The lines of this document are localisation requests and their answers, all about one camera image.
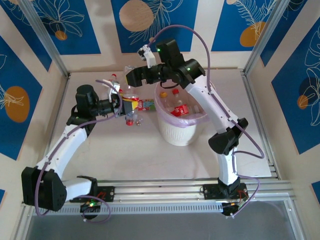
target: clear plastic bag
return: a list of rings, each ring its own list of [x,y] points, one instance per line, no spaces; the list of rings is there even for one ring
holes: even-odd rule
[[[175,83],[173,83],[169,80],[166,83],[163,83],[162,85],[164,87],[168,87],[168,86],[175,85]],[[168,94],[169,100],[173,101],[173,93],[172,93],[173,89],[164,89],[160,86],[160,83],[158,82],[155,86],[155,89],[154,89],[154,105],[155,105],[156,112],[160,118],[162,118],[167,123],[169,123],[175,127],[178,127],[178,128],[186,128],[188,126],[206,123],[210,120],[209,117],[207,116],[207,114],[202,109],[202,107],[198,104],[198,102],[190,94],[188,94],[180,86],[177,86],[175,88],[177,88],[179,90],[179,94],[181,95],[181,97],[186,99],[189,106],[197,106],[197,108],[199,109],[199,113],[188,114],[186,117],[183,117],[183,118],[176,117],[176,116],[173,116],[172,114],[168,113],[162,104],[162,101],[160,98],[160,93],[166,92]]]

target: red bottle cap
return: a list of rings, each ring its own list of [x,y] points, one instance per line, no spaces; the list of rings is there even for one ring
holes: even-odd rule
[[[176,94],[179,93],[179,90],[175,88],[175,89],[172,90],[172,93],[173,93],[174,95],[176,95]]]
[[[134,124],[134,121],[133,120],[125,121],[125,124],[127,124],[128,126],[132,126]]]

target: purple cable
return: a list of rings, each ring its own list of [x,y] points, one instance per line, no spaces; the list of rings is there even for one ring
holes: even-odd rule
[[[210,85],[210,52],[208,49],[208,46],[206,44],[206,42],[204,41],[204,39],[192,28],[184,26],[184,25],[170,25],[170,26],[166,26],[165,28],[161,29],[153,38],[153,40],[151,42],[149,42],[149,44],[147,45],[147,47],[150,47],[151,44],[153,44],[157,38],[159,37],[160,34],[162,34],[164,31],[166,31],[167,29],[171,29],[171,28],[183,28],[183,29],[187,29],[189,31],[191,31],[192,33],[194,33],[199,40],[202,42],[204,48],[205,48],[205,52],[206,52],[206,57],[207,57],[207,67],[208,67],[208,71],[207,71],[207,75],[206,75],[206,84],[207,84],[207,88],[209,93],[211,93],[211,85]],[[221,110],[224,112],[224,114],[227,116],[227,118],[230,118],[230,114],[229,112],[225,109],[225,107],[222,105],[222,103],[218,100],[218,98],[214,95],[214,94],[210,94],[213,99],[215,100],[215,102],[219,105],[219,107],[221,108]],[[259,151],[260,155],[254,154],[252,152],[248,152],[248,151],[233,151],[232,152],[232,167],[233,167],[233,173],[236,174],[238,177],[240,178],[244,178],[244,179],[251,179],[251,180],[256,180],[257,181],[257,188],[255,189],[254,193],[251,195],[251,197],[248,199],[248,201],[246,201],[244,203],[244,205],[242,206],[242,208],[240,208],[240,210],[238,210],[234,215],[236,216],[250,201],[251,199],[255,196],[255,194],[258,192],[259,188],[260,188],[260,180],[256,177],[251,177],[251,176],[244,176],[244,175],[239,175],[236,172],[236,166],[235,166],[235,154],[247,154],[259,159],[264,159],[265,158],[265,153],[263,152],[263,150],[260,148],[260,146],[257,144],[257,142],[246,132],[246,130],[244,130],[237,122],[235,122],[234,120],[231,120],[231,122],[244,134],[246,135],[249,140],[253,143],[253,145],[257,148],[257,150]]]
[[[41,179],[42,179],[42,176],[45,172],[45,169],[47,168],[47,166],[50,164],[50,161],[51,159],[53,158],[53,156],[57,153],[58,149],[62,146],[62,144],[65,142],[65,140],[67,140],[69,138],[69,136],[71,134],[73,134],[75,131],[77,131],[78,129],[86,126],[86,125],[89,125],[89,124],[96,124],[96,123],[101,123],[101,122],[104,122],[104,121],[107,121],[109,119],[112,119],[112,118],[115,118],[121,111],[122,109],[122,106],[123,106],[123,101],[122,101],[122,97],[121,95],[119,94],[119,92],[114,88],[114,86],[112,86],[111,84],[107,83],[107,82],[104,82],[104,81],[101,81],[101,80],[95,80],[97,83],[101,83],[101,84],[105,84],[107,85],[109,88],[111,88],[112,90],[114,90],[116,92],[116,94],[118,95],[119,97],[119,101],[120,101],[120,105],[119,105],[119,108],[118,110],[114,113],[114,115],[112,115],[111,117],[105,117],[105,118],[102,118],[102,119],[99,119],[99,120],[93,120],[93,121],[88,121],[88,122],[85,122],[85,123],[82,123],[78,126],[76,126],[74,129],[72,129],[70,132],[68,132],[66,134],[66,137],[62,138],[61,141],[57,144],[57,146],[54,148],[54,150],[52,151],[52,153],[50,154],[50,156],[48,157],[48,161],[44,163],[43,165],[43,168],[41,169],[40,171],[40,174],[39,174],[39,177],[36,181],[36,184],[35,184],[35,191],[34,191],[34,208],[35,208],[35,212],[36,212],[36,215],[38,217],[43,217],[45,216],[49,210],[45,211],[45,213],[41,214],[40,213],[40,210],[39,210],[39,188],[40,188],[40,183],[41,183]],[[101,201],[102,203],[104,203],[104,201],[98,197],[94,197],[94,199],[98,200],[98,201]]]
[[[89,220],[89,219],[86,219],[86,218],[85,218],[85,213],[83,212],[83,213],[82,213],[82,217],[83,217],[83,220],[84,220],[85,222],[91,223],[91,224],[103,224],[103,223],[107,222],[107,221],[110,219],[110,217],[111,217],[111,207],[109,206],[109,204],[108,204],[106,201],[102,200],[102,199],[99,198],[99,197],[90,196],[90,195],[81,195],[81,196],[78,196],[78,198],[95,199],[95,200],[97,200],[97,201],[99,201],[99,202],[102,202],[104,205],[106,205],[106,207],[107,207],[108,210],[109,210],[108,216],[107,216],[105,219],[101,220],[101,221],[91,221],[91,220]]]

